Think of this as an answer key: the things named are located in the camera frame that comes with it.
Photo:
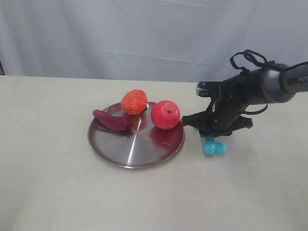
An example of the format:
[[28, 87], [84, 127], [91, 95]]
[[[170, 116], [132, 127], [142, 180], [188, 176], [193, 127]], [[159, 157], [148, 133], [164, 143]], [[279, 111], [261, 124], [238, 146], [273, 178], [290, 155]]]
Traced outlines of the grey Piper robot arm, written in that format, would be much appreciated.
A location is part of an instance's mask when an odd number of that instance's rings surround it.
[[269, 66], [240, 74], [224, 81], [199, 82], [196, 93], [211, 99], [205, 111], [183, 116], [181, 123], [199, 130], [201, 136], [229, 136], [234, 131], [251, 128], [254, 115], [250, 105], [286, 103], [296, 93], [308, 90], [308, 64], [288, 67], [270, 63]]

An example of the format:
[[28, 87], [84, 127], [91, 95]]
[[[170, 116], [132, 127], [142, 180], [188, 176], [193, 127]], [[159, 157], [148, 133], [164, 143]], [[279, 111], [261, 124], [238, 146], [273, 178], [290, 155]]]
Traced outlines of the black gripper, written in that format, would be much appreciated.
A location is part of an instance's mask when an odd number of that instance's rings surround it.
[[181, 118], [183, 126], [201, 130], [202, 135], [230, 136], [234, 131], [250, 129], [251, 118], [267, 110], [267, 100], [262, 92], [264, 69], [240, 73], [222, 81], [219, 96], [210, 98], [207, 109]]

